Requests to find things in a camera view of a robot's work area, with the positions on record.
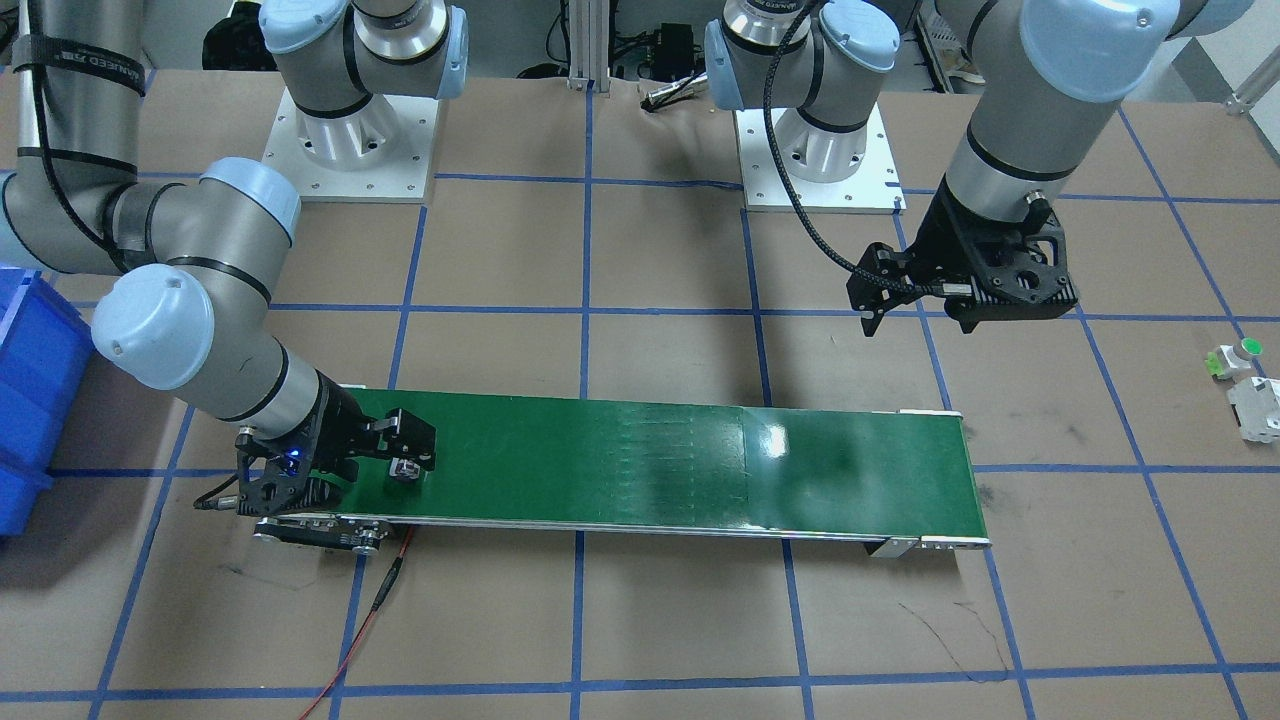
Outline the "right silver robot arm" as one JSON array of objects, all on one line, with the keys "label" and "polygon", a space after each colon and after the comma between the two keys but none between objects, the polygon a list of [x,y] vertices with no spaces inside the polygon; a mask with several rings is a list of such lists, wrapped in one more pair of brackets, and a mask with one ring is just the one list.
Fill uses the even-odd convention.
[{"label": "right silver robot arm", "polygon": [[248,158],[196,184],[137,172],[145,99],[138,1],[22,1],[12,47],[20,145],[3,176],[3,263],[114,275],[96,350],[142,384],[239,428],[238,511],[332,509],[358,457],[417,480],[435,430],[403,410],[374,418],[264,329],[301,201]]}]

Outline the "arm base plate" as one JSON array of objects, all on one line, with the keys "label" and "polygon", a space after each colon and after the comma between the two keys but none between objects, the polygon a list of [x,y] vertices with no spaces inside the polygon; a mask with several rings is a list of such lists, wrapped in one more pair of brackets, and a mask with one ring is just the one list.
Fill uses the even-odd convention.
[{"label": "arm base plate", "polygon": [[[890,214],[908,206],[879,106],[860,129],[846,135],[813,128],[795,109],[774,110],[772,119],[786,176],[806,211]],[[735,123],[745,208],[792,211],[762,110],[736,111]]]},{"label": "arm base plate", "polygon": [[351,117],[311,117],[284,91],[261,161],[306,202],[421,204],[442,102],[375,95]]}]

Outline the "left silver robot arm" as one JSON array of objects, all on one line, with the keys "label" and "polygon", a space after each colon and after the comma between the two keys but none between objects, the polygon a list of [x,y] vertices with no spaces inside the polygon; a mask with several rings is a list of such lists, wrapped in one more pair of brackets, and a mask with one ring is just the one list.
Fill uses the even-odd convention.
[{"label": "left silver robot arm", "polygon": [[817,232],[796,179],[849,178],[899,51],[900,32],[865,1],[728,1],[705,29],[719,108],[763,111],[771,168],[812,241],[850,274],[873,336],[925,296],[972,332],[982,322],[1055,319],[1076,306],[1053,200],[1121,100],[1171,38],[1229,27],[1248,1],[941,1],[986,79],[916,240],[873,243],[856,263]]}]

